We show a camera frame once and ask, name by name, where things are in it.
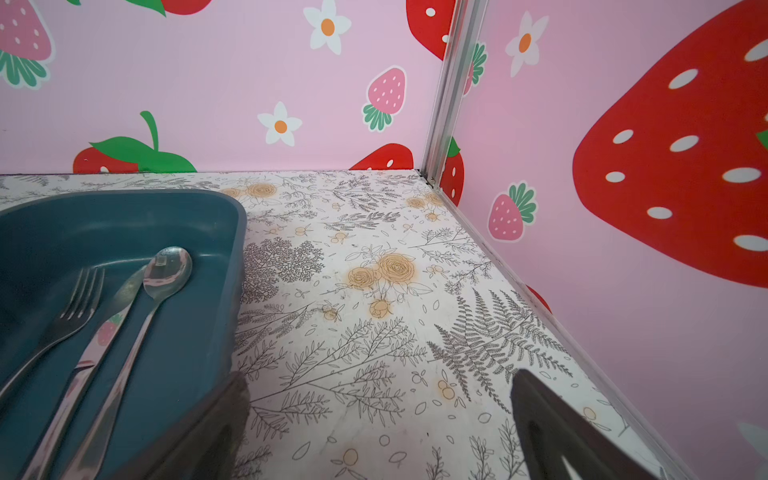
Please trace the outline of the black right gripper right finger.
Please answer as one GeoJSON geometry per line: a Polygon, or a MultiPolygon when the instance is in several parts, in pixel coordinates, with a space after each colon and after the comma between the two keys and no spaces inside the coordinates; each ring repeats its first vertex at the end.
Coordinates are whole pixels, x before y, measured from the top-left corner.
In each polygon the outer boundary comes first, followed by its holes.
{"type": "Polygon", "coordinates": [[[582,419],[528,370],[513,376],[513,418],[532,479],[646,479],[654,476],[582,419]]]}

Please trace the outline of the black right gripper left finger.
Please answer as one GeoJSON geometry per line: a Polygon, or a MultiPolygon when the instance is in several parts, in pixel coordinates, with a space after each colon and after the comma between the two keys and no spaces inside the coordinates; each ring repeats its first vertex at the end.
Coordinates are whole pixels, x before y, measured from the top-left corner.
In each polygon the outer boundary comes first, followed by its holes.
{"type": "Polygon", "coordinates": [[[113,479],[229,479],[249,414],[245,376],[230,373],[113,479]]]}

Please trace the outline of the silver table knife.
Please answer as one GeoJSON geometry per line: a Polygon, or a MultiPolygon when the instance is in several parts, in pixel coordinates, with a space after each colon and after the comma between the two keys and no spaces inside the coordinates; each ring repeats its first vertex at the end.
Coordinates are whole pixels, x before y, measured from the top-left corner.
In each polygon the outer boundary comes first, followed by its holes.
{"type": "Polygon", "coordinates": [[[105,318],[94,333],[73,369],[72,379],[59,406],[31,456],[25,471],[19,479],[47,479],[55,460],[59,444],[65,434],[73,413],[79,406],[81,396],[89,387],[91,376],[109,350],[119,332],[142,286],[146,266],[133,273],[120,287],[107,305],[105,318]]]}

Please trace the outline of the silver spoon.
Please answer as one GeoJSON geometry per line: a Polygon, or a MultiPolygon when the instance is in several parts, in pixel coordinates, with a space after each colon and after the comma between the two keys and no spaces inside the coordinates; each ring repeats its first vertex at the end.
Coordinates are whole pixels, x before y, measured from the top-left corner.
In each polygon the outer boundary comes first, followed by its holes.
{"type": "Polygon", "coordinates": [[[179,292],[189,280],[193,262],[189,252],[178,246],[159,251],[145,269],[143,288],[153,299],[153,307],[145,318],[136,340],[101,410],[64,471],[64,480],[95,479],[103,465],[131,371],[139,355],[153,317],[162,303],[179,292]]]}

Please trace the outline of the silver fork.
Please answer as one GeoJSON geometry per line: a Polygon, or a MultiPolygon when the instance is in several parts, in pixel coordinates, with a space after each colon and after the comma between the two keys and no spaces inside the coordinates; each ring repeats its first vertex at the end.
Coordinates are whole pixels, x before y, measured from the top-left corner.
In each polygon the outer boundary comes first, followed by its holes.
{"type": "Polygon", "coordinates": [[[36,347],[1,387],[1,404],[7,402],[21,378],[53,347],[79,332],[94,316],[102,296],[105,269],[83,268],[64,309],[54,316],[36,347]]]}

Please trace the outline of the teal plastic tray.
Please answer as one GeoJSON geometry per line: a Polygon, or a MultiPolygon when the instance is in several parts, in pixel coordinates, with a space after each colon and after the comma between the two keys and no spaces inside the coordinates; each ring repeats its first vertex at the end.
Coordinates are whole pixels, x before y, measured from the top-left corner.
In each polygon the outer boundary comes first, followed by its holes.
{"type": "Polygon", "coordinates": [[[53,418],[73,369],[121,285],[161,249],[193,262],[184,288],[154,309],[139,293],[72,416],[51,475],[60,478],[135,341],[141,342],[101,478],[125,466],[181,419],[231,368],[245,213],[202,190],[81,192],[1,211],[1,373],[32,354],[66,306],[82,269],[105,272],[95,316],[54,347],[1,405],[1,475],[17,479],[53,418]]]}

